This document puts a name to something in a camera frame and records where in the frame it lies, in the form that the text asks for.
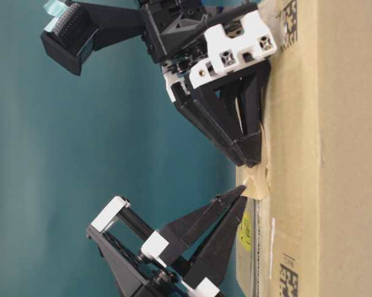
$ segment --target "white plastic bracket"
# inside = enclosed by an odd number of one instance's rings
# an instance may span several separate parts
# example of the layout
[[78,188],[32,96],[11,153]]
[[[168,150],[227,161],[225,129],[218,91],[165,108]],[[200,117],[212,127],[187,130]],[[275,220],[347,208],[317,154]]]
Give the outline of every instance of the white plastic bracket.
[[116,215],[123,207],[130,207],[131,204],[124,198],[116,196],[105,206],[91,225],[100,233],[107,231],[118,220]]
[[204,280],[195,289],[191,288],[184,281],[181,282],[188,290],[191,297],[215,297],[220,292],[220,289],[214,285],[208,277],[204,278]]
[[141,252],[148,259],[155,260],[158,263],[160,263],[164,268],[166,268],[167,264],[160,259],[160,255],[168,246],[168,244],[169,242],[164,237],[162,237],[160,233],[155,231],[142,245]]

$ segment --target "teal backdrop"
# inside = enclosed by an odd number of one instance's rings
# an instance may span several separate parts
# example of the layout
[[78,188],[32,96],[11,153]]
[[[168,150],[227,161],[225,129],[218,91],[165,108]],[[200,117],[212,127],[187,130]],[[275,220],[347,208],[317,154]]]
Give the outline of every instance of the teal backdrop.
[[[0,1],[0,297],[118,296],[85,237],[108,200],[128,197],[159,228],[233,188],[235,168],[175,110],[139,38],[95,53],[81,77],[50,60],[43,4]],[[243,296],[234,265],[223,289]]]

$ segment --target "gripper jaw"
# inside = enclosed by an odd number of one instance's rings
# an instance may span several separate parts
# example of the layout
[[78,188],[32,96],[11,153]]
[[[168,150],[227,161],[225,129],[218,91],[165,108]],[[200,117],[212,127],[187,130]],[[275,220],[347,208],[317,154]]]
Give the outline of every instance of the gripper jaw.
[[161,253],[160,259],[166,265],[172,265],[183,252],[198,241],[203,233],[240,197],[244,190],[245,187],[240,186],[224,195],[217,196],[210,204],[158,230],[158,233],[169,242]]

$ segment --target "packing tape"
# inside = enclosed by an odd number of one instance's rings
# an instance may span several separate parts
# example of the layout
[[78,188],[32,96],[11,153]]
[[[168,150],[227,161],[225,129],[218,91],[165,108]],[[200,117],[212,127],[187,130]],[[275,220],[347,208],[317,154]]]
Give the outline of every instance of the packing tape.
[[49,15],[54,17],[53,20],[51,20],[50,23],[44,28],[46,32],[52,32],[59,18],[64,14],[65,11],[67,11],[69,7],[60,0],[49,0],[43,6],[43,8]]

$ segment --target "printed barcode label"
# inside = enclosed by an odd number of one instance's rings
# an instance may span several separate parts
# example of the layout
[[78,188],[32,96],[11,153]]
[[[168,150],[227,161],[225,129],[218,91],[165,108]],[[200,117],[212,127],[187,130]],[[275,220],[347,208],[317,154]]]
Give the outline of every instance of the printed barcode label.
[[298,297],[297,273],[281,264],[281,271],[279,275],[279,296]]

